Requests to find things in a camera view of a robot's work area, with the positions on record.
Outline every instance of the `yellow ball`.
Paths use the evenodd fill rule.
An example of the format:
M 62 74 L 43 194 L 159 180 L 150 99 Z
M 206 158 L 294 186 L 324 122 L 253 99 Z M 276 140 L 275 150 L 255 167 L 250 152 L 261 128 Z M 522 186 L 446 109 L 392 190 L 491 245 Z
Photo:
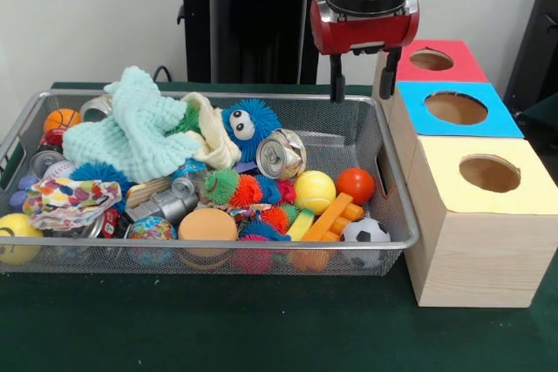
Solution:
M 316 215 L 325 211 L 337 196 L 335 183 L 324 172 L 310 170 L 295 182 L 296 204 Z
M 43 232 L 30 226 L 22 213 L 11 213 L 0 218 L 2 237 L 43 237 Z M 8 265 L 23 265 L 33 259 L 41 246 L 0 246 L 0 262 Z

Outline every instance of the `white wall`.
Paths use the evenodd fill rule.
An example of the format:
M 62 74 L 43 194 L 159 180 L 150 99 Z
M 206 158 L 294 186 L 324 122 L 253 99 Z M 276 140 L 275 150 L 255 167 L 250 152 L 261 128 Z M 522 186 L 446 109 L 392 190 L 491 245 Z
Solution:
M 420 0 L 420 37 L 467 41 L 500 93 L 534 0 Z M 0 138 L 53 81 L 105 81 L 130 64 L 185 77 L 182 0 L 0 0 Z M 348 83 L 372 81 L 372 57 L 344 60 Z M 328 83 L 323 61 L 319 77 Z

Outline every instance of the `black and white soccer ball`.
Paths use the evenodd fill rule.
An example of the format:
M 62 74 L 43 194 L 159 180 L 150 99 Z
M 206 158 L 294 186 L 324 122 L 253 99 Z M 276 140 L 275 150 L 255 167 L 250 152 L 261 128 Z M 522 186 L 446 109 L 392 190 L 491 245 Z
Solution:
M 372 218 L 362 218 L 344 228 L 341 241 L 358 243 L 384 243 L 391 241 L 384 226 Z M 342 251 L 343 257 L 355 268 L 373 269 L 382 264 L 380 250 Z

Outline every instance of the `tennis ball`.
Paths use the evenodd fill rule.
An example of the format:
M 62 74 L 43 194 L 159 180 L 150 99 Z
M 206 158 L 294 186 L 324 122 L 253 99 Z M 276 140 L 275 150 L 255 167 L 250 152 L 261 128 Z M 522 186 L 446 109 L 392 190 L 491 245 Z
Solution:
M 335 183 L 324 172 L 310 170 L 301 174 L 295 182 L 296 204 L 319 215 L 331 205 L 337 196 Z
M 0 218 L 2 237 L 43 237 L 43 232 L 32 227 L 27 216 L 11 213 Z M 0 246 L 0 262 L 8 265 L 23 265 L 33 259 L 41 246 Z
M 50 130 L 67 130 L 71 126 L 77 125 L 81 122 L 81 117 L 78 112 L 73 109 L 60 108 L 52 112 L 45 120 L 43 131 Z

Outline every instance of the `wooden box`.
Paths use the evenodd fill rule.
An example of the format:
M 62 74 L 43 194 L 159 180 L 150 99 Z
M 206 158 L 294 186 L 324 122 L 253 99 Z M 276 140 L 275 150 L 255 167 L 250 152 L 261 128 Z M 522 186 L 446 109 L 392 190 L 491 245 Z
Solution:
M 386 53 L 377 54 L 376 77 L 374 85 L 378 85 L 378 76 L 385 67 Z M 416 39 L 401 52 L 398 65 L 397 81 L 443 81 L 443 82 L 487 82 L 474 55 L 466 44 L 457 39 Z M 372 96 L 382 105 L 385 117 L 390 123 L 391 108 L 394 96 L 388 100 L 380 99 L 378 90 Z
M 390 129 L 405 180 L 419 134 L 523 138 L 489 83 L 398 82 Z
M 420 136 L 408 186 L 420 306 L 530 305 L 558 245 L 558 189 L 527 141 Z

